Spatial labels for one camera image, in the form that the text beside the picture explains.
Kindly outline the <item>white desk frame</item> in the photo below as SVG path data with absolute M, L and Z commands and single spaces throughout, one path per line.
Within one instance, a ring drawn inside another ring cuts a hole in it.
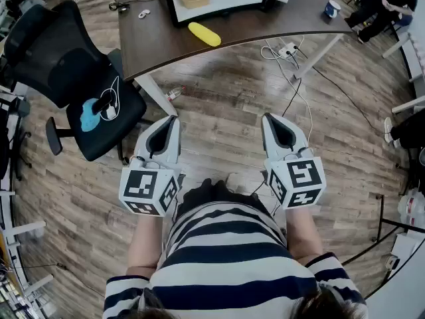
M 15 226 L 13 224 L 13 217 L 11 216 L 11 202 L 14 196 L 14 191 L 0 189 L 0 249 L 3 250 L 3 256 L 5 258 L 3 265 L 5 266 L 6 275 L 19 293 L 18 298 L 14 294 L 11 294 L 10 300 L 12 300 L 14 305 L 18 304 L 18 299 L 22 300 L 37 318 L 43 319 L 44 314 L 37 303 L 37 299 L 39 298 L 37 291 L 53 281 L 54 277 L 49 273 L 36 282 L 28 281 L 26 271 L 30 268 L 22 264 L 19 252 L 21 243 L 17 239 L 17 235 L 42 229 L 46 226 L 46 222 L 36 221 Z

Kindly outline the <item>blue cloth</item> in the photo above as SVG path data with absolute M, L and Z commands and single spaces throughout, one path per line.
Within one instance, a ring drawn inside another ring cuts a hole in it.
M 82 105 L 82 114 L 80 116 L 81 130 L 83 132 L 92 131 L 100 123 L 100 112 L 93 111 L 93 105 L 98 101 L 97 98 L 91 98 Z

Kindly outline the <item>yellow corn cob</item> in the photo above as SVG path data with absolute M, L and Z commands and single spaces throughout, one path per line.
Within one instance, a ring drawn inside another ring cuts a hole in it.
M 188 24 L 188 28 L 194 36 L 210 47 L 217 47 L 221 44 L 221 38 L 218 34 L 199 23 L 191 22 Z

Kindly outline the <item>white plastic jug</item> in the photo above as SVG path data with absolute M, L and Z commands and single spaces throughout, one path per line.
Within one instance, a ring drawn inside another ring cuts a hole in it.
M 398 212 L 402 223 L 425 228 L 425 196 L 417 188 L 410 189 L 401 197 Z

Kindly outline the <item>black phone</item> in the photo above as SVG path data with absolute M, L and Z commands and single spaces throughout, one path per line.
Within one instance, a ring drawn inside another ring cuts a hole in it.
M 107 89 L 103 91 L 101 97 L 95 101 L 92 105 L 92 113 L 99 114 L 106 110 L 109 106 L 113 106 L 113 102 L 115 101 L 115 92 L 112 89 Z

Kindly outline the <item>white power strip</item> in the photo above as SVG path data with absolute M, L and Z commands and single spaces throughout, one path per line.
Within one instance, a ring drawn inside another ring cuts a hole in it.
M 288 43 L 278 51 L 278 56 L 282 59 L 289 59 L 295 56 L 297 50 L 298 47 L 294 43 Z

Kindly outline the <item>person's right forearm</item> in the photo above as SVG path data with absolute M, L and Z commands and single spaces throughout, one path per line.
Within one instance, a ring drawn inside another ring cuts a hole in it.
M 323 254 L 323 243 L 308 207 L 286 210 L 286 231 L 289 252 L 300 264 Z

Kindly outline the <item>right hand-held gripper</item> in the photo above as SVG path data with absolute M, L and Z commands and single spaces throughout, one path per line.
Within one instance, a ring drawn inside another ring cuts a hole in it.
M 326 188 L 325 173 L 303 131 L 282 116 L 265 113 L 262 137 L 265 182 L 278 205 L 284 209 L 315 205 Z

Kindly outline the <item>clear plastic bottle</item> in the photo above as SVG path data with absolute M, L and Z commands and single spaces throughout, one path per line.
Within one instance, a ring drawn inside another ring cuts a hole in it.
M 175 87 L 172 90 L 168 91 L 168 93 L 166 93 L 166 97 L 167 97 L 168 101 L 173 101 L 174 99 L 176 99 L 177 97 L 182 95 L 182 93 L 184 93 L 184 91 L 186 91 L 185 86 L 178 86 L 178 87 Z

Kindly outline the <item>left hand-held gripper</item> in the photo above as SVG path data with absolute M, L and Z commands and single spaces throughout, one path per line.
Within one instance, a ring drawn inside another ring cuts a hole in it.
M 165 216 L 183 184 L 183 174 L 175 164 L 180 145 L 181 123 L 176 116 L 154 122 L 139 135 L 135 156 L 122 169 L 119 200 L 123 208 L 136 215 Z

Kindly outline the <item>white desk leg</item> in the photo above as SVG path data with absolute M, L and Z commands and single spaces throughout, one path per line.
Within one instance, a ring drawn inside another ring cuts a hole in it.
M 392 55 L 396 50 L 398 50 L 400 47 L 402 47 L 408 40 L 410 39 L 409 32 L 405 32 L 399 36 L 399 40 L 397 43 L 392 45 L 388 50 L 386 50 L 383 54 L 383 58 L 388 58 L 390 55 Z
M 417 105 L 419 105 L 421 103 L 424 103 L 424 102 L 425 102 L 425 95 L 424 96 L 421 96 L 419 98 L 413 99 L 413 100 L 411 100 L 411 101 L 409 101 L 407 103 L 404 103 L 404 104 L 401 104 L 399 106 L 396 106 L 396 107 L 392 108 L 391 112 L 393 114 L 397 114 L 397 113 L 400 113 L 402 111 L 405 111 L 405 110 L 407 110 L 409 108 L 413 108 L 413 107 L 415 107 L 415 106 L 417 106 Z

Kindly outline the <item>person's beige shoe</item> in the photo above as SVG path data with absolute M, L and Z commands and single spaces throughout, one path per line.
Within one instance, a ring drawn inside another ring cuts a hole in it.
M 226 188 L 233 193 L 244 193 L 246 191 L 245 178 L 239 173 L 230 173 L 225 184 Z

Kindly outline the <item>person's left forearm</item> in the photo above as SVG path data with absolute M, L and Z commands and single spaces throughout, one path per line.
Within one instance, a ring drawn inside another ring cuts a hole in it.
M 157 268 L 162 253 L 163 218 L 148 215 L 138 217 L 137 226 L 128 250 L 128 272 L 145 270 L 145 274 Z

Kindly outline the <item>navy white striped shirt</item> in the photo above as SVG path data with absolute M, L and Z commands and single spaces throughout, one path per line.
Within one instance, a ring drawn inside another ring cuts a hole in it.
M 333 253 L 301 264 L 271 216 L 211 202 L 174 220 L 151 276 L 107 281 L 103 319 L 148 306 L 178 319 L 291 319 L 303 298 L 320 290 L 367 319 L 361 293 Z

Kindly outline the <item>black metal stand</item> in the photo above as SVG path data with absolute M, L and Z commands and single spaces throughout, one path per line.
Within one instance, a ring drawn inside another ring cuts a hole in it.
M 407 232 L 408 230 L 411 230 L 411 231 L 414 231 L 414 232 L 417 232 L 417 233 L 425 234 L 425 229 L 415 227 L 415 226 L 412 226 L 412 225 L 407 225 L 407 224 L 401 223 L 400 221 L 393 221 L 393 220 L 384 218 L 384 195 L 379 194 L 379 195 L 376 196 L 376 199 L 378 199 L 380 201 L 379 225 L 378 225 L 377 235 L 376 235 L 376 237 L 372 238 L 373 243 L 372 243 L 371 246 L 364 249 L 360 253 L 354 255 L 350 259 L 344 261 L 342 263 L 343 266 L 346 266 L 346 265 L 352 263 L 353 261 L 359 259 L 363 255 L 365 255 L 366 253 L 368 253 L 369 251 L 371 251 L 372 249 L 374 249 L 375 247 L 380 245 L 385 239 L 387 239 L 393 233 L 395 233 L 395 231 L 397 229 L 403 229 L 405 232 Z M 382 236 L 381 234 L 382 234 L 383 224 L 392 225 L 393 228 L 387 234 Z

